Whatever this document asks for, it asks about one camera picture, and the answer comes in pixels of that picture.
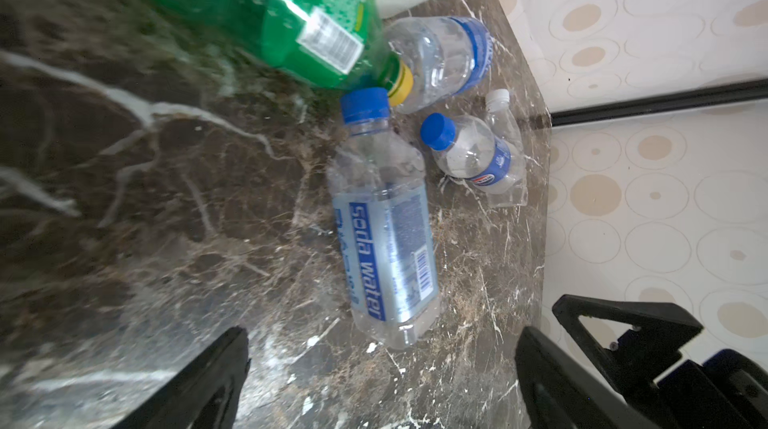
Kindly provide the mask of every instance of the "black strip on wall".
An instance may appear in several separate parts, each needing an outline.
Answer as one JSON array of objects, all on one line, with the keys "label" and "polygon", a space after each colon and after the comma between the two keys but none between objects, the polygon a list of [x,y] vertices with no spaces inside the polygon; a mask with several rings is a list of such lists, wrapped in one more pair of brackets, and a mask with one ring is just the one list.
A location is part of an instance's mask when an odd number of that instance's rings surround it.
[{"label": "black strip on wall", "polygon": [[552,113],[552,127],[768,98],[768,78]]}]

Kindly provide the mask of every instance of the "green soda bottle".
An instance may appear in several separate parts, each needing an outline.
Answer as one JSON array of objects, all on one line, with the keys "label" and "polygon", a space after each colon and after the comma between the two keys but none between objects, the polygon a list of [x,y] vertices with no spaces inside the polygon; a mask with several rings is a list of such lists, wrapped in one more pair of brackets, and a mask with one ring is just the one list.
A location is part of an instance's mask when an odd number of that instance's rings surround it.
[{"label": "green soda bottle", "polygon": [[276,69],[315,86],[383,87],[390,104],[413,87],[408,66],[382,37],[374,0],[152,0],[215,26]]}]

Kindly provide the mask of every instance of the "white barcode sticker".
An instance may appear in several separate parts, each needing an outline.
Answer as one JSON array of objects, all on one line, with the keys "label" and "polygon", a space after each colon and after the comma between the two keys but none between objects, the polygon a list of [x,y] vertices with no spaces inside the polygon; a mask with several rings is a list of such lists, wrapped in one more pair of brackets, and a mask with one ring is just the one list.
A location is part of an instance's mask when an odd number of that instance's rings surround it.
[{"label": "white barcode sticker", "polygon": [[429,268],[427,246],[413,253],[416,262],[416,277],[418,278],[418,293],[422,300],[432,293],[432,270]]},{"label": "white barcode sticker", "polygon": [[363,48],[360,40],[319,7],[312,9],[312,15],[296,41],[342,74],[350,73]]}]

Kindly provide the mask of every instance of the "marble countertop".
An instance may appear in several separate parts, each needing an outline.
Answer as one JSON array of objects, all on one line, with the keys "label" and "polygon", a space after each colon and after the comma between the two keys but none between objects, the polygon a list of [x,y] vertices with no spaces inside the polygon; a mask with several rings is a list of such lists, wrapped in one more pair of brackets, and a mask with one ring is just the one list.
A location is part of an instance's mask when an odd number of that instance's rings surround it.
[{"label": "marble countertop", "polygon": [[[542,296],[550,119],[497,0],[480,115],[510,88],[528,206],[428,157],[443,312],[409,351],[354,328],[324,168],[339,94],[142,0],[0,0],[0,426],[110,427],[226,328],[249,331],[236,427],[527,427],[514,348]],[[431,111],[396,116],[417,138]]]}]

